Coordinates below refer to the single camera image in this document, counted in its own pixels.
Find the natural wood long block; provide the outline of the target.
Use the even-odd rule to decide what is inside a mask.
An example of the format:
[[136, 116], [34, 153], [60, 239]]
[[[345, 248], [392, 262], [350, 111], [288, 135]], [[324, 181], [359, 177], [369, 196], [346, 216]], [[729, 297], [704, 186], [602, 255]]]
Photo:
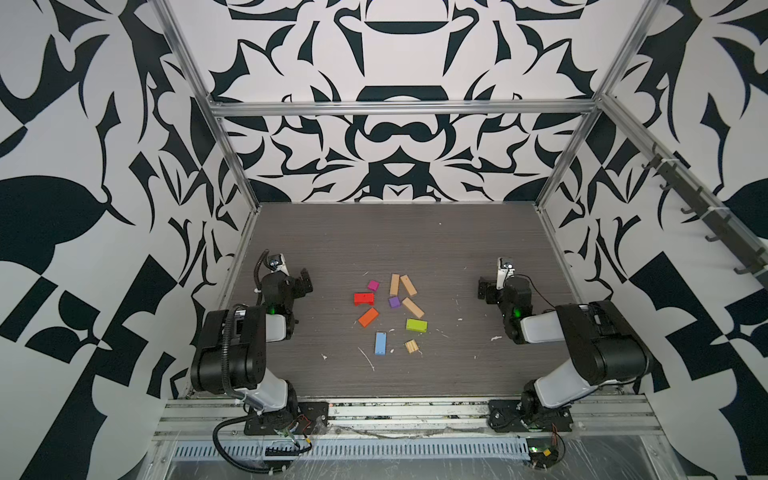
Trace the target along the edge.
[[400, 275], [393, 274], [391, 276], [389, 295], [391, 297], [397, 297], [399, 295]]

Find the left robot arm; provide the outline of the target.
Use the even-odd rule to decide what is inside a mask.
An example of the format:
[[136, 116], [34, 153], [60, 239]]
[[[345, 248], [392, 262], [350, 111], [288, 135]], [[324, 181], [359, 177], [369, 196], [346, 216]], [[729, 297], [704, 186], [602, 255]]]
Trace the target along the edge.
[[267, 345], [292, 338], [294, 303], [312, 291], [307, 270], [297, 277], [278, 270], [261, 280], [255, 305], [208, 313], [190, 368], [193, 389], [226, 395], [257, 415], [298, 417], [294, 387], [267, 367]]

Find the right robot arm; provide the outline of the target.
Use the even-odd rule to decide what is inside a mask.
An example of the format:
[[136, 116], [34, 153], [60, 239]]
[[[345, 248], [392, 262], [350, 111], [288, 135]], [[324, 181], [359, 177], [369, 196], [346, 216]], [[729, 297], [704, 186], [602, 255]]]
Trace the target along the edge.
[[561, 304], [533, 312], [533, 283], [501, 272], [480, 278], [477, 297], [499, 308], [505, 334], [517, 345], [562, 342], [569, 358], [526, 384], [517, 401], [489, 402], [497, 432], [566, 428], [570, 406], [605, 386], [624, 386], [650, 373], [654, 357], [610, 301]]

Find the red rectangular block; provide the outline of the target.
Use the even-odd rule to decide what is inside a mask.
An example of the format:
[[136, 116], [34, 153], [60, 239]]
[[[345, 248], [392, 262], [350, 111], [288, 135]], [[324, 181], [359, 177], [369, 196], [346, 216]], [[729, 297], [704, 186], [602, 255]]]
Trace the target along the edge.
[[373, 292], [359, 292], [353, 294], [353, 304], [355, 306], [360, 305], [375, 305], [375, 294]]

